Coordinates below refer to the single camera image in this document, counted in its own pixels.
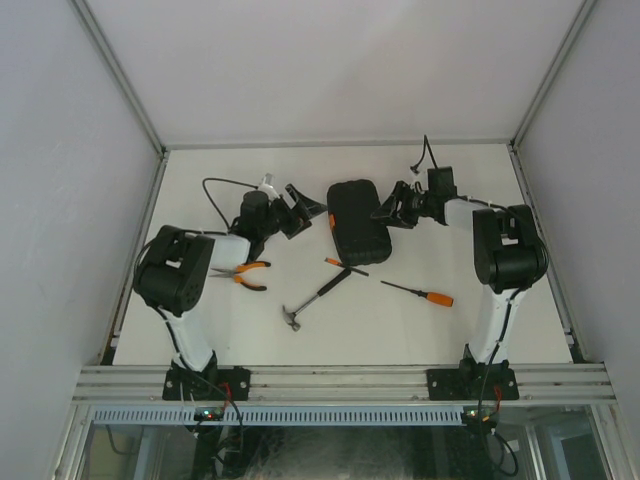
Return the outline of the black plastic tool case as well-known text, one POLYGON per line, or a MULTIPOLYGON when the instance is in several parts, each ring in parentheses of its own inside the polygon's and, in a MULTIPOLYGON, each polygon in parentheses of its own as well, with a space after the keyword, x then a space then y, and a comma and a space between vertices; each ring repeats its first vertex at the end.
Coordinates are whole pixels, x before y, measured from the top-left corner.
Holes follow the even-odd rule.
POLYGON ((380 264, 391 256, 387 227, 371 218, 380 206, 377 188, 370 180, 351 180, 329 187, 330 230, 343 264, 353 267, 380 264))

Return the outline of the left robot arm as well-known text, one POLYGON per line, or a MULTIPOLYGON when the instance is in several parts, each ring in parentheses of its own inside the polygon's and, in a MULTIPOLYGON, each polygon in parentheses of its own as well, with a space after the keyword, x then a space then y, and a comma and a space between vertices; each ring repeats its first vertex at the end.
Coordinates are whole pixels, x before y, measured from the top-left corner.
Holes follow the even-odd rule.
POLYGON ((133 289, 161 317, 175 352, 174 361, 188 371, 184 388, 196 399, 211 398, 219 387, 218 374, 209 369, 214 363, 214 347, 205 338, 198 312, 206 281, 229 278, 250 291, 265 291, 266 286, 252 284, 242 274, 270 266, 258 259, 267 240, 279 232, 291 239, 327 211, 325 204, 291 184, 285 191, 292 204, 264 180, 244 194, 239 215, 224 233, 164 225, 138 255, 133 289))

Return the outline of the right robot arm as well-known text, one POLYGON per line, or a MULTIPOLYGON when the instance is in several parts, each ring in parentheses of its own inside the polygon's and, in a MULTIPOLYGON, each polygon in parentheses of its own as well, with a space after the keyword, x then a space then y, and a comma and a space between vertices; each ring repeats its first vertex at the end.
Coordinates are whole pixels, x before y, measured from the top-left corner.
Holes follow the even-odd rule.
POLYGON ((508 340, 519 304, 547 272, 549 255, 531 208, 503 206, 458 193, 453 169, 426 170, 427 189, 398 181, 371 218, 389 227, 411 229, 421 218, 470 233, 474 271, 483 285, 475 333, 464 357, 474 364, 459 374, 461 391, 480 399, 492 391, 495 375, 487 366, 508 357, 508 340))

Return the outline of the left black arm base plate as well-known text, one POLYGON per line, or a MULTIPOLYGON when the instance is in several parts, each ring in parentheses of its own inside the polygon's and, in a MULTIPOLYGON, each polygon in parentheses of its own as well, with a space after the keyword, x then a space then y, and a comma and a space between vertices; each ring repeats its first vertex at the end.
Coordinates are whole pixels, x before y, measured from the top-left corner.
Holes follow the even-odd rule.
POLYGON ((251 372, 245 368, 211 368, 205 372, 190 372, 172 364, 165 375, 162 399, 246 401, 250 386, 251 372))

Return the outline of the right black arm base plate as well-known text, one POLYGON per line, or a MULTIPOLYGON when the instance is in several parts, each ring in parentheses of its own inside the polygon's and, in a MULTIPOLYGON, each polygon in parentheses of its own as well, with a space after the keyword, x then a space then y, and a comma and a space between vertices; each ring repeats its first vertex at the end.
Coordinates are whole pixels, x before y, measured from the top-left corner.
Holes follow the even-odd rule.
POLYGON ((502 400, 520 398, 515 372, 511 369, 480 372, 466 376, 458 368, 433 368, 426 371, 429 399, 433 401, 502 400))

